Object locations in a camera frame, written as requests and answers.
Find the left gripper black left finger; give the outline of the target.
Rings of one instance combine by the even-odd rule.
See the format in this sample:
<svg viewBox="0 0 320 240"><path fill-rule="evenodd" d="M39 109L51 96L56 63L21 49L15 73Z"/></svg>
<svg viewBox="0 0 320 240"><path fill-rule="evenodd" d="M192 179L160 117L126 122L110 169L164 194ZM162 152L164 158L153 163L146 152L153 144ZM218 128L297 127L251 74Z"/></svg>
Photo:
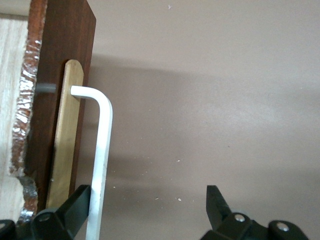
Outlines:
<svg viewBox="0 0 320 240"><path fill-rule="evenodd" d="M81 185L59 207L45 209L32 222L36 240L73 240L89 215L91 187Z"/></svg>

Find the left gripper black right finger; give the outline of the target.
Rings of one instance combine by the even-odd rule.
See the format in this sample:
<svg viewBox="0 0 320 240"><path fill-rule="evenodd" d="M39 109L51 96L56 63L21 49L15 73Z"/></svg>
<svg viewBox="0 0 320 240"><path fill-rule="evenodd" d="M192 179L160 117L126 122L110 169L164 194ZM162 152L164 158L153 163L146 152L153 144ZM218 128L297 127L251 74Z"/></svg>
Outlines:
<svg viewBox="0 0 320 240"><path fill-rule="evenodd" d="M273 220L267 227L240 212L232 212L216 185L206 188L206 213L211 230L203 240L307 240L295 224Z"/></svg>

